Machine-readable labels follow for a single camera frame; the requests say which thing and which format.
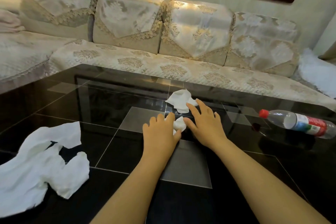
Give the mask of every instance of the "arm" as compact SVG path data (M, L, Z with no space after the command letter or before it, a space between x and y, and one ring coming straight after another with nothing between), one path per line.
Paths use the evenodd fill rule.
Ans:
M173 154L181 131L173 136L175 115L162 114L143 126L143 154L139 164L99 211L91 224L144 224L156 184Z
M196 125L189 118L184 118L184 122L199 142L222 160L261 224L329 223L282 181L227 139L219 114L214 114L202 101L196 101L202 114L187 104Z

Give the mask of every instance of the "clear plastic bottle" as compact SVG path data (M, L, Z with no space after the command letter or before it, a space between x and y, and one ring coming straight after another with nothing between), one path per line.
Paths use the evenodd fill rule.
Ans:
M327 120L283 110L261 110L259 116L281 128L302 131L319 138L332 139L336 136L336 125Z

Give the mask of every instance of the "table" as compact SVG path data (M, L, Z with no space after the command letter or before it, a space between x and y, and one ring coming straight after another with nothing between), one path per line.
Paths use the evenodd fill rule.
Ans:
M143 151L142 125L174 112L165 100L186 88L220 114L227 137L331 222L336 207L335 140L278 128L261 109L290 110L336 123L322 106L196 85L131 72L78 65L0 95L0 164L39 127L80 121L78 151L90 161L90 179L69 199L49 189L41 205L1 223L89 223L132 172ZM192 118L191 113L183 114ZM146 219L155 223L258 223L219 158L193 138L182 139L159 180Z

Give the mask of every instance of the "bottle label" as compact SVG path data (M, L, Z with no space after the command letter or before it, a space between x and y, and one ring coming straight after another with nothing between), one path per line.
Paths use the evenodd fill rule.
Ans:
M296 113L296 124L292 130L302 131L309 135L319 137L325 134L327 130L327 124L324 120Z

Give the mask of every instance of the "bottle cap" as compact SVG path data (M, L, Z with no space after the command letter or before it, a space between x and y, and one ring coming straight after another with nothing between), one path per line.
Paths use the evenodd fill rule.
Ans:
M260 110L259 112L259 117L260 118L264 118L264 119L267 119L267 117L269 116L270 112L265 110L265 109L262 109Z

